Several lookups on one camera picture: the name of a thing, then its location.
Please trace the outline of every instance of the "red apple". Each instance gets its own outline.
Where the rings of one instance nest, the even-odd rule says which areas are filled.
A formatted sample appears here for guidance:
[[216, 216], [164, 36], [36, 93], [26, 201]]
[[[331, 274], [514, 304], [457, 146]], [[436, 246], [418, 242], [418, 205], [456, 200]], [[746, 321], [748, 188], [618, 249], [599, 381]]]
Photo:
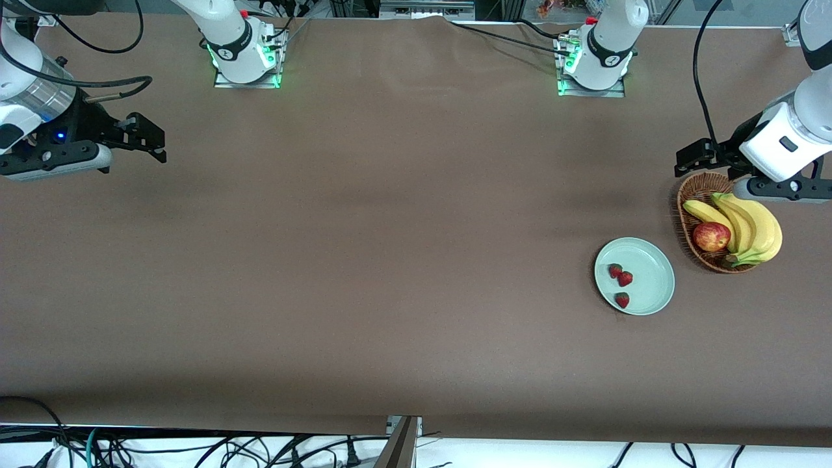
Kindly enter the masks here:
[[703, 222], [693, 230], [693, 242], [703, 251], [720, 251], [730, 241], [730, 229], [718, 222]]

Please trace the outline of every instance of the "light green plate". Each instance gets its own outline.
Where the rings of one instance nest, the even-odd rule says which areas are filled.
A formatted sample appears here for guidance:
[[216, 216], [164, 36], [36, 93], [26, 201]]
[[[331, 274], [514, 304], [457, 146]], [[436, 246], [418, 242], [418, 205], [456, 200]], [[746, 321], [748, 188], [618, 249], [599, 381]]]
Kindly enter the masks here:
[[[617, 263], [632, 273], [633, 282], [618, 286], [610, 278], [609, 266]], [[673, 297], [676, 278], [673, 267], [659, 247], [643, 239], [622, 237], [606, 244], [595, 259], [595, 283], [613, 307], [634, 316], [649, 316], [663, 309]], [[630, 305], [621, 309], [614, 299], [619, 292], [630, 295]]]

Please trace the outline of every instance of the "fruit basket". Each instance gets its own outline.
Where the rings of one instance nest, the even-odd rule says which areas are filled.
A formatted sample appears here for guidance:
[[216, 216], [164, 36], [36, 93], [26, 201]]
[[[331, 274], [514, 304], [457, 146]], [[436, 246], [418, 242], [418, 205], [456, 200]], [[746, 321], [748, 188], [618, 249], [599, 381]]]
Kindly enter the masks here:
[[693, 230], [701, 224], [701, 221], [686, 212], [682, 204], [688, 200], [699, 200], [716, 208], [711, 200], [711, 194], [714, 192], [730, 193], [732, 187], [733, 184], [727, 176], [717, 172], [701, 172], [685, 179], [676, 194], [676, 232], [680, 238], [684, 238], [686, 252], [707, 269], [727, 274], [745, 273], [756, 265], [740, 265], [734, 268], [726, 260], [726, 256], [729, 255], [727, 250], [716, 252], [700, 250], [693, 242]]

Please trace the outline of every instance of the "banana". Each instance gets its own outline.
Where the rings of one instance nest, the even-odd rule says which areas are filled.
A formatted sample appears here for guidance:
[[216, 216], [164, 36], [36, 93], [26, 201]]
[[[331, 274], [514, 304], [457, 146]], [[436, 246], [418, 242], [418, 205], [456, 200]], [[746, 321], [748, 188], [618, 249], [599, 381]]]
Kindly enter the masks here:
[[731, 246], [736, 246], [736, 234], [734, 233], [734, 225], [722, 213], [717, 211], [711, 205], [700, 202], [699, 200], [688, 200], [682, 204], [686, 212], [695, 216], [701, 222], [718, 222], [725, 226], [730, 231], [730, 240], [728, 241], [728, 251], [734, 252], [736, 249], [731, 249]]
[[728, 242], [728, 251], [740, 255], [751, 248], [751, 241], [755, 236], [754, 227], [737, 210], [721, 201], [724, 195], [724, 193], [714, 193], [711, 195], [711, 200], [720, 208], [734, 228], [733, 235]]
[[742, 248], [745, 239], [740, 235], [740, 250], [736, 253], [734, 266], [759, 265], [771, 260], [780, 252], [783, 245], [783, 232], [777, 218], [768, 208], [759, 202], [741, 200], [730, 193], [716, 196], [716, 203], [723, 212], [725, 210], [735, 212], [737, 217], [746, 221], [752, 228], [753, 234], [747, 249]]

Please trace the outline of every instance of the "strawberry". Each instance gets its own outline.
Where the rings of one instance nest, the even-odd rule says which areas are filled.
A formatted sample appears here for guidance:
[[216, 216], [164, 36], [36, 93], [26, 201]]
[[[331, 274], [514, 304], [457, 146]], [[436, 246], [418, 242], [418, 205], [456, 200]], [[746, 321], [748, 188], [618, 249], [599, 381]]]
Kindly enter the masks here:
[[621, 265], [618, 265], [617, 263], [610, 265], [610, 278], [616, 279], [622, 272], [624, 272], [624, 269]]
[[625, 292], [619, 292], [615, 296], [616, 304], [622, 309], [626, 309], [630, 305], [630, 295]]
[[618, 275], [618, 286], [624, 287], [630, 283], [632, 283], [632, 273], [622, 271], [621, 275]]

